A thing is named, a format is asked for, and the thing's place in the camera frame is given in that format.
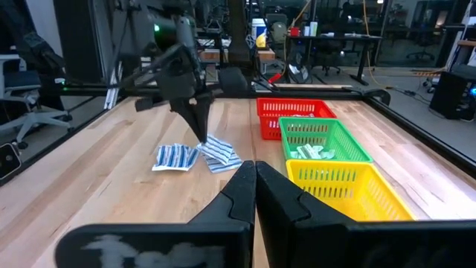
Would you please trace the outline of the grey white office chair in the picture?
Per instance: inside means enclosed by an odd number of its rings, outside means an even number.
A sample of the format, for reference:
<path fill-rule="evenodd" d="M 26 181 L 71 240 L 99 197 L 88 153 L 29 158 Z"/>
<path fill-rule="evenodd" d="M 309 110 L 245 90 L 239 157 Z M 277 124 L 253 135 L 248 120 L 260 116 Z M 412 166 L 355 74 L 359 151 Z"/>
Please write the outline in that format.
<path fill-rule="evenodd" d="M 72 119 L 68 111 L 46 111 L 39 104 L 41 82 L 36 71 L 20 70 L 4 73 L 6 62 L 24 60 L 18 54 L 0 54 L 0 101 L 20 102 L 26 106 L 24 115 L 0 125 L 0 131 L 17 129 L 16 143 L 20 149 L 28 144 L 24 141 L 26 134 L 40 124 L 64 127 L 72 130 L 69 121 Z"/>

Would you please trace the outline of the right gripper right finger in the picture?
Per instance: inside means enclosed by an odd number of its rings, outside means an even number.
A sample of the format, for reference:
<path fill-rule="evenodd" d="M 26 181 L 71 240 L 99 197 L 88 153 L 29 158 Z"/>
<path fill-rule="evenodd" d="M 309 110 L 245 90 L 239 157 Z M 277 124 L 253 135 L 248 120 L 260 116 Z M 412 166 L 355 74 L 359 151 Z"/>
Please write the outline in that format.
<path fill-rule="evenodd" d="M 476 220 L 357 222 L 257 163 L 270 268 L 476 268 Z"/>

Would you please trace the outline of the silver aluminium extrusion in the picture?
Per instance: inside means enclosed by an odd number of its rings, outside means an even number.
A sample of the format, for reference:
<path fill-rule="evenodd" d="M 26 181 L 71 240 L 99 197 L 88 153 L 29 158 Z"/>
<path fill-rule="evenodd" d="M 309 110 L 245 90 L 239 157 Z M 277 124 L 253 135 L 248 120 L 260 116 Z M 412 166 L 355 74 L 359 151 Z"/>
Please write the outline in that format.
<path fill-rule="evenodd" d="M 112 109 L 115 107 L 118 100 L 118 93 L 120 89 L 118 87 L 114 87 L 114 85 L 120 81 L 120 79 L 122 78 L 122 73 L 123 73 L 122 62 L 119 61 L 118 64 L 113 68 L 111 72 L 111 77 L 109 78 L 106 99 L 103 105 L 104 109 Z"/>

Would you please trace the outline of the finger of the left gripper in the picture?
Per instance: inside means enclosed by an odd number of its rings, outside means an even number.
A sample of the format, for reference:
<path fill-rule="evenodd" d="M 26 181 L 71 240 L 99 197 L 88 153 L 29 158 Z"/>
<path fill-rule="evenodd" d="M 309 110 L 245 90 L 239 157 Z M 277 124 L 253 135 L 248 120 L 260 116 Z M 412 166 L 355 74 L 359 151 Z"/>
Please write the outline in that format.
<path fill-rule="evenodd" d="M 208 116 L 210 106 L 214 101 L 212 94 L 200 95 L 195 98 L 196 103 L 193 105 L 194 115 L 196 117 L 196 127 L 194 132 L 201 143 L 206 143 L 208 139 Z"/>
<path fill-rule="evenodd" d="M 195 106 L 188 99 L 174 99 L 170 101 L 172 112 L 178 113 L 189 125 L 200 142 L 204 141 L 204 133 L 199 125 L 198 113 Z"/>

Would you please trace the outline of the white blue background canister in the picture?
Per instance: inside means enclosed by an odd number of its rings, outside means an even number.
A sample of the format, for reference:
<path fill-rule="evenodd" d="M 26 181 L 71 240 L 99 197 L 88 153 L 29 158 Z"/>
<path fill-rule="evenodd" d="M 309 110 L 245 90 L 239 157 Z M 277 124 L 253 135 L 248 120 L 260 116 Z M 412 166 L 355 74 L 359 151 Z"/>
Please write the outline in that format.
<path fill-rule="evenodd" d="M 259 18 L 252 19 L 251 26 L 251 35 L 255 41 L 255 46 L 257 48 L 266 48 L 267 27 L 265 20 Z"/>

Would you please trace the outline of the black office desk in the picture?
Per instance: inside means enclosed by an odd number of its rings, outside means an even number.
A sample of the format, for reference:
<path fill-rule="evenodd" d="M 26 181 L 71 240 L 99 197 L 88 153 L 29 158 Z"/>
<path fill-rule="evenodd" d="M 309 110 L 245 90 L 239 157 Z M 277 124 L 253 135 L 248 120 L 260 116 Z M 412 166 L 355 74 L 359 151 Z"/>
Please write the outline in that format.
<path fill-rule="evenodd" d="M 350 74 L 350 77 L 359 82 L 363 86 L 368 86 L 369 83 L 362 78 L 364 67 L 370 63 L 370 60 L 367 58 L 368 52 L 370 50 L 370 44 L 379 42 L 382 40 L 381 36 L 372 36 L 368 34 L 352 34 L 352 33 L 345 33 L 343 36 L 330 36 L 328 34 L 321 34 L 318 36 L 292 36 L 290 34 L 287 35 L 290 39 L 296 40 L 312 40 L 312 41 L 351 41 L 351 42 L 360 42 L 363 44 L 362 51 L 360 53 L 360 61 L 358 65 L 358 72 L 357 74 Z"/>

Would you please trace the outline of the green plastic basket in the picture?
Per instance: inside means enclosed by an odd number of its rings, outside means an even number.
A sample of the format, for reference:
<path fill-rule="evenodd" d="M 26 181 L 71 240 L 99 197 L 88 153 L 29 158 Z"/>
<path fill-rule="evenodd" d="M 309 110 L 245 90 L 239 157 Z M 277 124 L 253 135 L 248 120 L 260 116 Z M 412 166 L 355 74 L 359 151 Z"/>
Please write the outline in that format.
<path fill-rule="evenodd" d="M 324 152 L 333 151 L 333 161 L 373 161 L 352 133 L 336 118 L 281 117 L 279 123 L 286 160 L 298 159 L 298 156 L 293 156 L 293 152 L 309 144 L 311 147 L 323 147 Z"/>

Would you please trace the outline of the black aluminium table frame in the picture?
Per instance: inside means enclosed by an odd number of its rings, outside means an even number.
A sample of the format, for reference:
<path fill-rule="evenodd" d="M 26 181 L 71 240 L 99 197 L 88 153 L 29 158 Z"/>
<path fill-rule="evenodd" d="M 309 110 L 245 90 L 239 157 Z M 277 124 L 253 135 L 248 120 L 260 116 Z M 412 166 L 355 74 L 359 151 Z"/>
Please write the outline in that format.
<path fill-rule="evenodd" d="M 476 181 L 476 161 L 469 159 L 468 157 L 464 156 L 460 151 L 453 149 L 445 142 L 441 141 L 440 139 L 436 138 L 434 135 L 430 134 L 426 130 L 418 127 L 416 124 L 410 122 L 409 120 L 402 117 L 397 112 L 394 112 L 388 104 L 390 103 L 390 95 L 385 93 L 386 97 L 377 97 L 377 95 L 384 95 L 383 89 L 372 89 L 362 93 L 361 91 L 350 89 L 350 86 L 344 86 L 337 89 L 331 89 L 330 86 L 324 86 L 323 88 L 319 89 L 315 85 L 312 89 L 304 89 L 305 85 L 295 85 L 295 84 L 282 84 L 280 87 L 283 88 L 284 86 L 291 86 L 288 89 L 279 89 L 277 92 L 265 93 L 265 92 L 253 92 L 251 90 L 248 91 L 237 91 L 232 90 L 231 92 L 223 92 L 221 88 L 219 88 L 218 83 L 211 83 L 207 87 L 212 89 L 214 93 L 214 98 L 231 98 L 231 99 L 256 99 L 256 98 L 277 98 L 277 99 L 284 99 L 284 98 L 304 98 L 304 99 L 319 99 L 324 101 L 361 101 L 366 103 L 368 106 L 372 107 L 372 109 L 376 110 L 378 113 L 382 114 L 386 118 L 388 118 L 392 123 L 398 125 L 402 129 L 405 130 L 408 134 L 411 134 L 414 138 L 421 141 L 427 147 L 430 147 L 435 153 L 441 155 L 445 160 L 451 162 L 453 165 L 457 166 L 459 169 L 470 175 Z M 66 91 L 63 90 L 53 90 L 46 93 L 47 96 L 91 96 L 95 97 L 103 97 L 106 96 L 106 88 L 104 86 L 94 86 L 90 85 L 90 87 L 85 86 L 72 86 L 67 85 L 66 87 L 72 88 L 67 89 Z M 165 101 L 172 100 L 172 98 L 165 97 L 164 93 L 161 93 L 161 90 L 157 88 L 157 86 L 146 86 L 140 89 L 120 89 L 118 95 L 119 100 L 122 101 L 128 97 L 140 97 L 139 102 L 145 101 L 144 103 L 148 103 L 144 107 L 152 108 L 154 106 L 160 106 Z M 7 184 L 11 181 L 15 176 L 19 175 L 24 170 L 28 169 L 31 165 L 38 162 L 42 157 L 46 156 L 52 150 L 56 149 L 64 142 L 69 140 L 72 136 L 77 134 L 79 131 L 84 129 L 86 126 L 92 123 L 93 120 L 99 118 L 105 112 L 100 112 L 96 117 L 93 119 L 85 122 L 84 124 L 79 125 L 77 128 L 73 128 L 70 134 L 65 135 L 64 137 L 60 138 L 59 140 L 55 141 L 52 145 L 47 146 L 44 150 L 41 150 L 37 153 L 31 160 L 26 161 L 26 164 L 23 164 L 22 160 L 19 158 L 19 147 L 17 145 L 13 145 L 13 142 L 8 142 L 2 144 L 2 146 L 11 146 L 11 155 L 13 152 L 17 155 L 16 158 L 18 160 L 14 160 L 14 162 L 18 162 L 16 167 L 12 169 L 9 173 L 4 173 L 4 171 L 0 170 L 0 187 Z"/>

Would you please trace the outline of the small floor fan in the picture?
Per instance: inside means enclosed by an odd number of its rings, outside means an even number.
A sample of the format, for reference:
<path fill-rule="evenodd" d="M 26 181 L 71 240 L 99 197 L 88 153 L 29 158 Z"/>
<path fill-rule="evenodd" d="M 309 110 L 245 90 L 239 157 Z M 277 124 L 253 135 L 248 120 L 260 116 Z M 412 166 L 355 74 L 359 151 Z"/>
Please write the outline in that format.
<path fill-rule="evenodd" d="M 309 69 L 305 65 L 303 56 L 300 52 L 295 51 L 289 55 L 287 68 L 288 76 L 293 82 L 297 84 L 308 82 L 310 78 Z"/>

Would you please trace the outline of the red plastic basket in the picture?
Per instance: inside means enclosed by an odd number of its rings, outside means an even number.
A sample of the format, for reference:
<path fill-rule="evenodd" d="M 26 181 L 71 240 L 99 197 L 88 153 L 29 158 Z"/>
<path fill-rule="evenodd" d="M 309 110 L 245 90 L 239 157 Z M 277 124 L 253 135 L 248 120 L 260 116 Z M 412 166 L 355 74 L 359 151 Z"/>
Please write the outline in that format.
<path fill-rule="evenodd" d="M 265 140 L 281 140 L 280 117 L 309 113 L 313 113 L 314 118 L 337 118 L 323 100 L 296 98 L 257 99 L 260 132 L 262 139 Z"/>

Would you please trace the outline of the wooden workbench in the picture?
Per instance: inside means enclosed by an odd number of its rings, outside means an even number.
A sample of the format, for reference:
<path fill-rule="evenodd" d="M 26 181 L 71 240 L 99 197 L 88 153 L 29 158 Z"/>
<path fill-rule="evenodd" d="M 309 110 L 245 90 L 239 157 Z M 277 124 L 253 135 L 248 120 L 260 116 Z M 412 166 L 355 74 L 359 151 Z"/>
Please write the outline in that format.
<path fill-rule="evenodd" d="M 204 63 L 220 63 L 221 59 L 223 62 L 227 62 L 228 50 L 225 49 L 221 52 L 217 48 L 206 48 L 199 52 L 199 56 Z M 267 51 L 258 51 L 258 56 L 260 58 L 260 70 L 262 73 L 266 73 L 268 64 L 272 64 L 276 61 L 275 53 L 269 49 Z"/>

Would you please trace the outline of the black computer case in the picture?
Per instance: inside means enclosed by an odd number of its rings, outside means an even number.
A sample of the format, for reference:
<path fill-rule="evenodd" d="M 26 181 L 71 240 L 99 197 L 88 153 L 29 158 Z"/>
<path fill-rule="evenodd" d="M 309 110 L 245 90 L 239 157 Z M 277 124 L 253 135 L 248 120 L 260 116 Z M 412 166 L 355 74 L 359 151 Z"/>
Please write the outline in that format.
<path fill-rule="evenodd" d="M 476 77 L 443 72 L 429 107 L 450 120 L 474 120 L 476 118 Z"/>

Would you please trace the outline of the yellow plastic basket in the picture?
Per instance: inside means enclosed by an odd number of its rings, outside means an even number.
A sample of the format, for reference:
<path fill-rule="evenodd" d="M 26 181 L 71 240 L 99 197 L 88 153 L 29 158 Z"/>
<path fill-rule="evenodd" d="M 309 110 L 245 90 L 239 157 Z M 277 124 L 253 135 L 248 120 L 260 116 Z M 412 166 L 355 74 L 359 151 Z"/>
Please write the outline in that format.
<path fill-rule="evenodd" d="M 288 178 L 359 222 L 412 221 L 415 216 L 371 163 L 290 159 Z"/>

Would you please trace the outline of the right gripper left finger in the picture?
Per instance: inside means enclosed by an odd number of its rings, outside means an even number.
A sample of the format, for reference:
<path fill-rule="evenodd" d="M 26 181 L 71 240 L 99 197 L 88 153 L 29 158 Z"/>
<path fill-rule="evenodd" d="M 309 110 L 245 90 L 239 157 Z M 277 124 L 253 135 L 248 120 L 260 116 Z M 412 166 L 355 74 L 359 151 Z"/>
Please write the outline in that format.
<path fill-rule="evenodd" d="M 94 224 L 64 235 L 57 268 L 251 268 L 256 167 L 245 161 L 188 223 Z"/>

